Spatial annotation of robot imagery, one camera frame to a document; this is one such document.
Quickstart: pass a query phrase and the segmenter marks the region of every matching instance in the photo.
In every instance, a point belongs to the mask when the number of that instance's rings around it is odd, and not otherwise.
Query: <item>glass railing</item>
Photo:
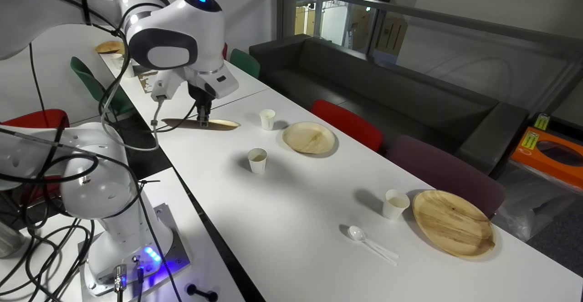
[[[531,111],[548,109],[583,72],[580,39],[378,0],[281,6],[296,10],[295,22],[282,17],[281,36],[316,36],[388,69],[404,67]]]

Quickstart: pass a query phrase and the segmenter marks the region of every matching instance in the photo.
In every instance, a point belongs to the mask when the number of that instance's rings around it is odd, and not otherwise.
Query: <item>metal base plate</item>
[[[160,219],[162,223],[167,225],[172,230],[174,236],[172,246],[164,257],[166,258],[166,263],[170,269],[170,272],[173,276],[175,276],[177,273],[179,273],[179,271],[183,270],[190,264],[190,259],[188,258],[186,248],[180,239],[178,229],[176,227],[176,222],[174,221],[174,217],[172,216],[169,207],[166,204],[160,204],[156,206],[154,210],[156,211],[156,215],[158,215],[158,219]],[[96,240],[98,237],[99,235],[95,235],[93,240]],[[79,250],[81,250],[82,246],[83,242],[79,242],[77,247]],[[100,287],[94,288],[93,290],[89,290],[87,288],[85,281],[85,267],[88,266],[84,263],[79,269],[79,273],[81,275],[81,296],[83,298],[83,302],[117,302],[117,294],[113,292],[113,285],[102,285]],[[164,265],[162,265],[160,269],[152,275],[148,275],[147,271],[145,271],[144,282],[142,284],[142,296],[146,296],[148,293],[168,281],[169,276]],[[135,300],[138,297],[140,289],[139,286],[140,285],[137,282],[128,283],[126,290],[123,292],[124,302]]]

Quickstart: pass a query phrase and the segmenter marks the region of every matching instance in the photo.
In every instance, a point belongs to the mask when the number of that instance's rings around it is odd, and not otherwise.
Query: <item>black sofa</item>
[[[260,79],[310,109],[325,99],[366,119],[384,143],[407,134],[490,174],[522,130],[520,107],[307,35],[251,46]]]

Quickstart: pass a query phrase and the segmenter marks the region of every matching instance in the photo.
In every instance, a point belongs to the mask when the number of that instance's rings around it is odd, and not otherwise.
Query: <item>orange box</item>
[[[539,129],[528,127],[510,158],[567,184],[583,189],[583,166],[567,165],[548,157],[541,151],[542,146],[544,147],[545,145],[554,146],[562,151],[570,151],[573,155],[577,153],[583,155],[583,146]]]

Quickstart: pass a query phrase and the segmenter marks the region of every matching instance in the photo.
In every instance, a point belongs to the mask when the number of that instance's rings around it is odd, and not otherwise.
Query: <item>white table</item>
[[[100,54],[111,74],[118,76],[119,69],[117,69],[111,61],[112,55],[113,54]],[[225,65],[229,71],[231,71],[233,76],[239,81],[239,89],[235,90],[235,92],[224,98],[215,99],[212,103],[211,109],[236,101],[240,98],[244,98],[248,95],[255,94],[256,92],[261,92],[262,90],[266,90],[268,88],[264,83],[256,80],[249,74],[246,74],[235,65],[232,65],[227,61],[225,61]],[[123,77],[121,79],[120,86],[132,101],[133,106],[137,109],[138,113],[140,113],[144,121],[149,124],[150,120],[154,118],[154,113],[156,112],[158,103],[154,102],[152,98],[150,98],[149,93],[146,94],[144,92],[142,84],[140,84],[140,80],[137,76],[131,78]],[[194,99],[192,99],[192,97],[190,97],[188,94],[188,86],[185,82],[183,82],[183,84],[179,86],[173,98],[169,101],[165,101],[162,105],[162,109],[160,109],[160,113],[158,115],[158,120],[166,118],[182,119],[185,115],[187,115],[188,111],[192,107],[192,104],[194,104]],[[196,109],[192,111],[191,116],[193,115],[196,115]]]
[[[428,243],[410,209],[390,223],[379,214],[386,190],[412,197],[431,187],[330,125],[333,155],[295,153],[281,130],[261,129],[265,108],[279,129],[326,125],[270,89],[213,111],[240,128],[179,128],[160,145],[268,302],[581,300],[581,277],[497,227],[494,251],[467,261]],[[268,151],[265,175],[249,171],[251,148]],[[346,225],[397,252],[399,265],[348,239]]]
[[[176,177],[172,168],[166,169],[146,178],[148,180],[161,180],[161,182],[154,182],[147,184],[144,188],[144,193],[147,194],[152,205],[157,206],[166,203],[173,213],[176,221],[179,234],[187,246],[188,257],[191,259],[191,264],[187,269],[182,270],[174,277],[175,283],[181,298],[184,302],[203,302],[206,301],[200,296],[190,297],[185,293],[184,287],[188,283],[194,283],[201,290],[214,290],[219,294],[219,302],[242,302],[243,298],[229,274],[225,263],[221,259],[215,245],[210,239],[200,217],[194,210],[187,194],[184,191],[182,184]],[[55,229],[65,225],[70,225],[73,222],[72,218],[64,217],[63,215],[55,215],[51,217],[46,225],[42,228],[41,235],[46,235]],[[81,221],[81,225],[89,229],[89,221]],[[103,228],[96,222],[95,233],[100,233]],[[66,231],[61,235],[55,235],[51,238],[53,242],[58,243],[64,237]],[[56,269],[56,274],[49,281],[49,289],[54,290],[61,283],[62,278],[71,266],[73,260],[77,257],[77,243],[82,241],[85,234],[82,230],[77,229],[69,241],[62,249],[63,262]],[[52,248],[42,244],[38,250],[38,261],[33,262],[33,273],[37,273],[41,264],[52,252]],[[0,278],[4,278],[8,271],[17,263],[21,254],[10,259],[0,260]],[[21,267],[17,273],[0,289],[5,291],[20,285],[27,281],[24,267]],[[31,292],[34,290],[33,285],[16,293],[0,297],[0,301],[27,301]],[[46,296],[39,293],[35,301],[44,301]],[[70,286],[65,291],[62,298],[63,302],[81,302],[81,281],[79,274],[71,281]],[[176,301],[175,293],[171,284],[165,283],[160,289],[143,297],[144,302],[174,302]]]

